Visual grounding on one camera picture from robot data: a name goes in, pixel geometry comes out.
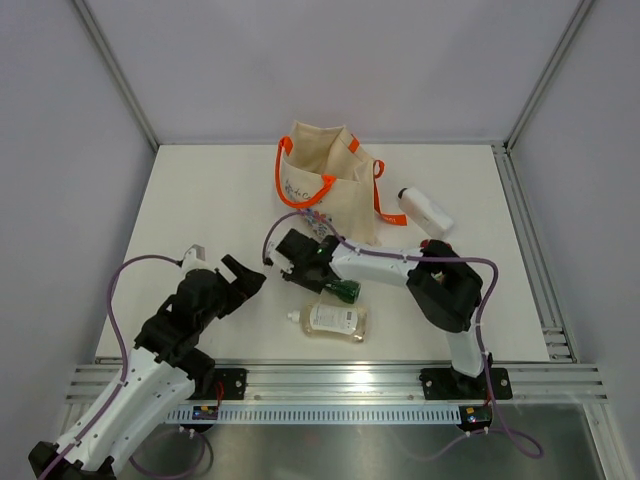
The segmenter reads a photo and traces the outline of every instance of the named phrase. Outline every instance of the beige canvas bag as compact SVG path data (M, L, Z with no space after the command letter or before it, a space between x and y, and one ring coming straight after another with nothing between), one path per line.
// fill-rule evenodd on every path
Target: beige canvas bag
M375 179L383 172L384 163L374 160L344 126L295 122L278 143L275 182L280 199L293 208L311 209L357 242L378 243L374 211L393 225L407 224L405 215L380 212ZM319 238L330 233L322 222L305 218Z

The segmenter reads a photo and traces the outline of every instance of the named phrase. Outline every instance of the clear plastic bottle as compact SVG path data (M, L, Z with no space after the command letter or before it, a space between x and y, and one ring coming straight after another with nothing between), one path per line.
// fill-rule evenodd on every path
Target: clear plastic bottle
M337 299L328 300L324 295L302 311L296 310L287 316L292 322L299 323L309 337L360 343L364 341L367 331L366 308L348 305Z

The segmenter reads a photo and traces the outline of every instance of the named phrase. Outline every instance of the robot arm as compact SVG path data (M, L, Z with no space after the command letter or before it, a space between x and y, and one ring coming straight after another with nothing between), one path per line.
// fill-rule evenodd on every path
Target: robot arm
M348 242L355 250L333 235L318 243L292 228L277 246L270 246L268 255L285 280L316 293L342 280L371 280L408 288L427 320L446 332L453 370L465 377L480 378L482 353L476 329L471 328L471 317L481 300L480 276L466 263L426 263L407 258L458 257L438 240L413 249ZM360 250L376 255L361 254Z
M207 398L214 391L215 361L195 348L200 334L214 318L230 314L255 295L265 280L229 255L222 263L236 280L229 283L217 269L211 270L201 247L187 252L182 262L184 280L135 339L125 382L117 375L55 444L39 442L33 448L29 461L36 475L75 444L47 480L115 480L171 409L189 398ZM119 392L110 401L116 389ZM79 433L103 409L78 442Z

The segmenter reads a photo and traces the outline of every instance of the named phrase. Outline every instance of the gray floor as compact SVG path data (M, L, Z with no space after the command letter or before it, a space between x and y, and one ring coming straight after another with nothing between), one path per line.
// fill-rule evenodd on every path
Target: gray floor
M438 451L461 432L453 426L240 426L207 432L215 452L209 471L192 478L216 480L387 479L604 479L581 408L503 407L514 428L542 442L546 456L521 455L501 435L471 438L437 461L414 456ZM188 467L195 442L175 435L144 445L138 460L158 474ZM205 470L206 461L199 471ZM119 480L139 480L131 466Z

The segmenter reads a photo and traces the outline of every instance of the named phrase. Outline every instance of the green object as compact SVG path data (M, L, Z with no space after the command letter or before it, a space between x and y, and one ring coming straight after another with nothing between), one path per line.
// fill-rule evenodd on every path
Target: green object
M356 303L360 295L360 283L355 280L334 280L327 283L324 289L349 305Z

